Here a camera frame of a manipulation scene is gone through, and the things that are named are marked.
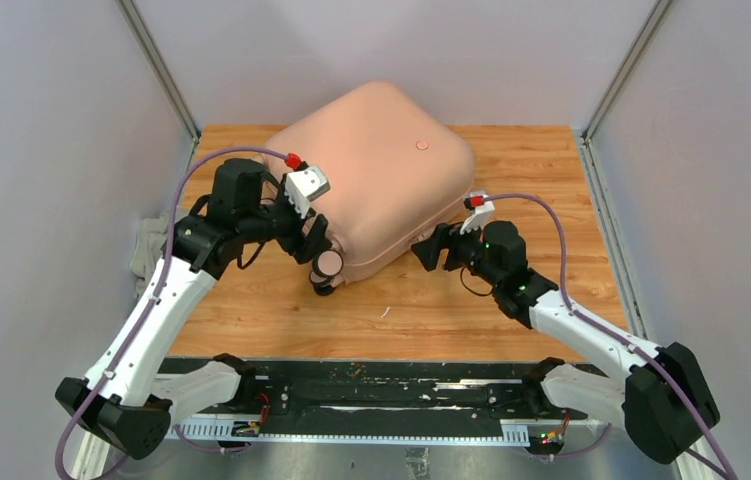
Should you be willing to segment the pink suitcase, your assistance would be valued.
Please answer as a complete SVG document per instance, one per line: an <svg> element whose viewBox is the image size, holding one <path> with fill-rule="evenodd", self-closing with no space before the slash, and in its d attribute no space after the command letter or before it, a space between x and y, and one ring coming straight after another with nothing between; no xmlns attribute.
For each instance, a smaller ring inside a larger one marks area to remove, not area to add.
<svg viewBox="0 0 751 480"><path fill-rule="evenodd" d="M330 252L311 261L319 295L364 280L459 213L474 182L471 147L398 86L363 84L272 136L266 148L319 167L312 207Z"/></svg>

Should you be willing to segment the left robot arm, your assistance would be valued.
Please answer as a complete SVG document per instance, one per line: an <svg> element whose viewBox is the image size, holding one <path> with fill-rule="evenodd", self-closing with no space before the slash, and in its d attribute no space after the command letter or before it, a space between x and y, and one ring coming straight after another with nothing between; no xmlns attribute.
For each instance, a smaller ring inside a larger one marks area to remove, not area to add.
<svg viewBox="0 0 751 480"><path fill-rule="evenodd" d="M57 388L56 400L84 430L141 460L182 420L222 404L244 413L258 401L254 368L230 354L168 381L155 377L229 265L245 267L245 245L275 241L299 264L326 250L328 222L312 205L329 180L293 155L284 162L289 172L275 179L257 161L226 160L211 192L169 227L153 277L111 346L84 378L67 377Z"/></svg>

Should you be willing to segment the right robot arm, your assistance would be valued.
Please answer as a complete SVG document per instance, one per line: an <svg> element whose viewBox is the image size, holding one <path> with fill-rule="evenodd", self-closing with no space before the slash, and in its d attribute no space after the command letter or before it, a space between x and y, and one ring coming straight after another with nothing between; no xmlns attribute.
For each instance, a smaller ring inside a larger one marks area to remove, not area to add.
<svg viewBox="0 0 751 480"><path fill-rule="evenodd" d="M530 267L516 226L493 221L462 232L439 224L412 245L423 268L465 270L491 287L499 310L566 344L598 373L548 359L522 390L535 417L567 408L623 429L648 458L670 464L716 426L721 414L696 356L674 342L662 347L576 308L561 286Z"/></svg>

